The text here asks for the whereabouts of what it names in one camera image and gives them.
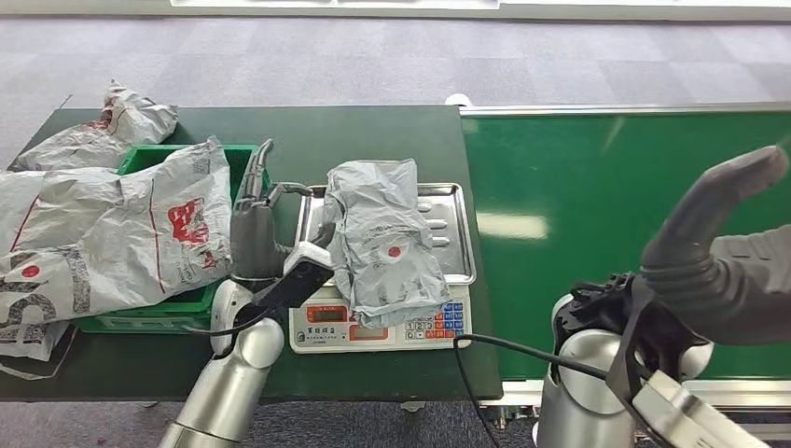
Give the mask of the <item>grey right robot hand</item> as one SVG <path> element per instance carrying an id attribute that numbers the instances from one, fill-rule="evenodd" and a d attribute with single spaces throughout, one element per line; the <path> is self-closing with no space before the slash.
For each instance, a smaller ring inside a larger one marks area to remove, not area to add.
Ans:
<path id="1" fill-rule="evenodd" d="M 681 197 L 640 259 L 656 301 L 714 343 L 790 339 L 790 227 L 719 235 L 744 200 L 781 180 L 789 158 L 762 147 L 706 171 Z"/>

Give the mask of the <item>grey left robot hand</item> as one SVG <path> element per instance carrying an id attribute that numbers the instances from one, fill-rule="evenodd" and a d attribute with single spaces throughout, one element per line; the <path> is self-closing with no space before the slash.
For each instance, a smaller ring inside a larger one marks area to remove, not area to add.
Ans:
<path id="1" fill-rule="evenodd" d="M 253 151 L 232 207 L 230 275 L 237 281 L 264 281 L 283 274 L 291 249 L 275 239 L 273 206 L 284 194 L 312 196 L 312 189 L 303 184 L 269 181 L 267 161 L 274 149 L 269 138 Z"/>

